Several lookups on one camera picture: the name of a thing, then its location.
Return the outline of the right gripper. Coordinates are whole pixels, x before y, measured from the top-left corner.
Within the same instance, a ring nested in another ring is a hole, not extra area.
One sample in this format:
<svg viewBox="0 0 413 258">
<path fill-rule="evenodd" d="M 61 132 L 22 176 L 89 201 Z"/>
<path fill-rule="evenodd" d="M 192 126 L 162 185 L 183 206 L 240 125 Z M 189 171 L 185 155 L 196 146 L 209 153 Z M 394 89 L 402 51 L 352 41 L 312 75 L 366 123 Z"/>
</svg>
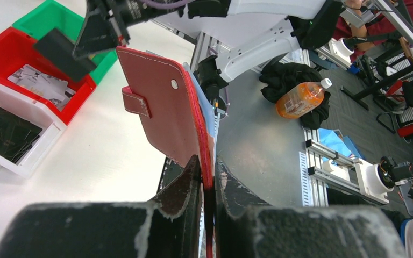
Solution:
<svg viewBox="0 0 413 258">
<path fill-rule="evenodd" d="M 86 4 L 84 22 L 74 44 L 76 59 L 126 46 L 130 40 L 126 26 L 173 12 L 183 15 L 185 8 L 156 9 L 141 1 L 86 1 Z"/>
</svg>

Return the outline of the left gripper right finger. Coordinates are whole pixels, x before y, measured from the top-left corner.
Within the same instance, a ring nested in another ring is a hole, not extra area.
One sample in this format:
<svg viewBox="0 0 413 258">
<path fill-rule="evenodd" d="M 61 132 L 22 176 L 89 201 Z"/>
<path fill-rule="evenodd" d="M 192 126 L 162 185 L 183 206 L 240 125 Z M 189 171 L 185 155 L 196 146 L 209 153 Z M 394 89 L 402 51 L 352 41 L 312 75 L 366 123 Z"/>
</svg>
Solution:
<svg viewBox="0 0 413 258">
<path fill-rule="evenodd" d="M 218 257 L 406 256 L 393 224 L 375 207 L 274 207 L 222 160 L 215 186 Z"/>
</svg>

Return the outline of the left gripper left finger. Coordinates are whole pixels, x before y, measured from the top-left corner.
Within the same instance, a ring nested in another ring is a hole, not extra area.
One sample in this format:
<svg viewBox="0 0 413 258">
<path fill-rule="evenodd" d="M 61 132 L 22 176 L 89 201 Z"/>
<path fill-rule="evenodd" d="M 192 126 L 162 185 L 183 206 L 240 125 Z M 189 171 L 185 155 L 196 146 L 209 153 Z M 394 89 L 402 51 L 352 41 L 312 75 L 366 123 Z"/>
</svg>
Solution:
<svg viewBox="0 0 413 258">
<path fill-rule="evenodd" d="M 146 202 L 38 203 L 0 240 L 0 257 L 197 257 L 200 162 Z"/>
</svg>

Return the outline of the red leather card holder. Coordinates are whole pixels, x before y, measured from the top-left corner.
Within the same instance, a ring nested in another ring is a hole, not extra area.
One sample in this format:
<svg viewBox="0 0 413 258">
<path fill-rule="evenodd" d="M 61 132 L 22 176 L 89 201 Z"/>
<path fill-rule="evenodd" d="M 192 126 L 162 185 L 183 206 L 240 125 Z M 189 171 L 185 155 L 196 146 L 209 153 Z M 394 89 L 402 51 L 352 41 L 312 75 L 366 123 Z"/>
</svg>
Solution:
<svg viewBox="0 0 413 258">
<path fill-rule="evenodd" d="M 117 47 L 128 85 L 122 89 L 124 108 L 139 115 L 148 142 L 179 165 L 193 155 L 200 160 L 203 180 L 206 255 L 213 256 L 215 142 L 207 130 L 212 106 L 192 72 L 180 63 L 139 50 Z"/>
</svg>

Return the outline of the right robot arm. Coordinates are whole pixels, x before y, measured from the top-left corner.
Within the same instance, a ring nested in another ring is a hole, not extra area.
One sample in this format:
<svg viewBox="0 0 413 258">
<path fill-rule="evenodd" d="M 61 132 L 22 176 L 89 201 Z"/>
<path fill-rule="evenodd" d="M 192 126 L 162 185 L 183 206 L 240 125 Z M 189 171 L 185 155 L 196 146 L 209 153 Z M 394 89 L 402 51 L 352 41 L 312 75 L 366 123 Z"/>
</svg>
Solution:
<svg viewBox="0 0 413 258">
<path fill-rule="evenodd" d="M 236 77 L 267 60 L 325 45 L 343 10 L 341 1 L 87 1 L 72 56 L 81 59 L 125 46 L 130 40 L 128 27 L 174 12 L 189 19 L 212 17 L 228 22 L 235 22 L 236 16 L 279 15 L 275 25 L 253 39 L 199 62 L 197 78 L 212 101 Z"/>
</svg>

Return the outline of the white VIP cards stack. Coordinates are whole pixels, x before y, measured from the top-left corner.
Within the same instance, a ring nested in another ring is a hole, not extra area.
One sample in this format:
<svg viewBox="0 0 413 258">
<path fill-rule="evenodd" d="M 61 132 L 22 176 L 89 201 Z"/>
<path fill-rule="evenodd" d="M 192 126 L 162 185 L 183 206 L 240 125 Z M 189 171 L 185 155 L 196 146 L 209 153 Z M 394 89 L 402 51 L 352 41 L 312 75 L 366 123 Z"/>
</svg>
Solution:
<svg viewBox="0 0 413 258">
<path fill-rule="evenodd" d="M 76 91 L 68 87 L 68 82 L 42 73 L 29 64 L 12 73 L 8 80 L 42 97 L 58 110 L 63 110 Z"/>
</svg>

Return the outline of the black VIP cards stack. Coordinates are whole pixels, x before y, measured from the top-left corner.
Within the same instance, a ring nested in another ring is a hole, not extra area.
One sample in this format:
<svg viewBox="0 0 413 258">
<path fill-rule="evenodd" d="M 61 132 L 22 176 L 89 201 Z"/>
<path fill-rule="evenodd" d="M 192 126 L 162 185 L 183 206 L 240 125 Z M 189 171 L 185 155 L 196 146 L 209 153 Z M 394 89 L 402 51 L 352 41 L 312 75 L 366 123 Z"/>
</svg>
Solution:
<svg viewBox="0 0 413 258">
<path fill-rule="evenodd" d="M 17 163 L 39 139 L 42 128 L 0 107 L 0 156 Z"/>
</svg>

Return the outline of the green plastic bin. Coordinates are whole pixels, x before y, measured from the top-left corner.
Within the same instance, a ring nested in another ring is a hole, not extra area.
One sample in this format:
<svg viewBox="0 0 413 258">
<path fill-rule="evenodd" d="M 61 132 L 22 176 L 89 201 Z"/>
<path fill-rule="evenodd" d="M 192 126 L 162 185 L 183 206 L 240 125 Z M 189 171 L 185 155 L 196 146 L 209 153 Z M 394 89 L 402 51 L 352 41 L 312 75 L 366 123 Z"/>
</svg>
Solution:
<svg viewBox="0 0 413 258">
<path fill-rule="evenodd" d="M 53 28 L 57 28 L 70 40 L 75 41 L 83 21 L 83 17 L 57 1 L 44 1 L 12 23 L 12 27 L 35 39 L 40 39 Z M 100 53 L 93 57 L 92 60 L 97 67 L 90 73 L 90 77 L 96 84 L 101 83 L 117 59 L 115 51 Z"/>
</svg>

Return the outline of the white plastic bin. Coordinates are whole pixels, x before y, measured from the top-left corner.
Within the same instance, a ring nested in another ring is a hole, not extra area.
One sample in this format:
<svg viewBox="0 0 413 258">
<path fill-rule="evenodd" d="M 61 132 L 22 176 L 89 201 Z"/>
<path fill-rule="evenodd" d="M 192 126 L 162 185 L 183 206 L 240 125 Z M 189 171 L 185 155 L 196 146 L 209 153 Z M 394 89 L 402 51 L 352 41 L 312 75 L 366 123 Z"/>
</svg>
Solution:
<svg viewBox="0 0 413 258">
<path fill-rule="evenodd" d="M 0 170 L 31 177 L 66 128 L 46 105 L 0 84 Z"/>
</svg>

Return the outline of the orange drink bottle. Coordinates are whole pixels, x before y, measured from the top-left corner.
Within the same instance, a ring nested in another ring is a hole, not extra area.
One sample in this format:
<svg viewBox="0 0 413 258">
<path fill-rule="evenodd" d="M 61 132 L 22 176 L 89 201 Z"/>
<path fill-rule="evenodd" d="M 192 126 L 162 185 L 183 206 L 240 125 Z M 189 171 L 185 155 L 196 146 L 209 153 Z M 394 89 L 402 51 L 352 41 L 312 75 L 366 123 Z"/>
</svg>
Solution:
<svg viewBox="0 0 413 258">
<path fill-rule="evenodd" d="M 325 97 L 325 90 L 332 86 L 329 78 L 320 82 L 302 82 L 289 90 L 276 102 L 280 117 L 298 119 L 318 107 Z"/>
</svg>

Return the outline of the black cloth bundle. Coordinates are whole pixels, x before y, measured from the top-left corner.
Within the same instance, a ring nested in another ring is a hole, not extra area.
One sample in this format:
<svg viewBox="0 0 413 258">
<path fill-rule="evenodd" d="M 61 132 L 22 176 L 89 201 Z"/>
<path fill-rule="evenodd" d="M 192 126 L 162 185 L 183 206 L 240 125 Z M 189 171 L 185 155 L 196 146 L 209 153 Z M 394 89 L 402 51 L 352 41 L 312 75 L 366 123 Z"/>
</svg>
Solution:
<svg viewBox="0 0 413 258">
<path fill-rule="evenodd" d="M 302 82 L 320 82 L 323 77 L 320 73 L 308 65 L 299 63 L 274 63 L 264 66 L 259 81 L 267 85 L 261 89 L 264 98 L 271 103 L 276 102 L 289 90 Z M 331 94 L 325 90 L 325 97 L 322 103 L 300 117 L 303 127 L 317 130 L 322 122 L 329 118 Z"/>
</svg>

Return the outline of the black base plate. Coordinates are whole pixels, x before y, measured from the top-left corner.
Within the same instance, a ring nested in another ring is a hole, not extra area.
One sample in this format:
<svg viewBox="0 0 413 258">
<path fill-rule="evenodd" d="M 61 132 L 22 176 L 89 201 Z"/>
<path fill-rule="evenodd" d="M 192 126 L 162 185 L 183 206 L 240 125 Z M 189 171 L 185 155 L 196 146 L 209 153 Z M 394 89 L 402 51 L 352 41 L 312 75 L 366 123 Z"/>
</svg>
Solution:
<svg viewBox="0 0 413 258">
<path fill-rule="evenodd" d="M 165 158 L 156 195 L 153 197 L 156 203 L 168 202 L 169 197 L 178 197 L 180 195 L 183 189 L 180 189 L 176 180 L 182 172 L 183 167 L 171 158 Z"/>
</svg>

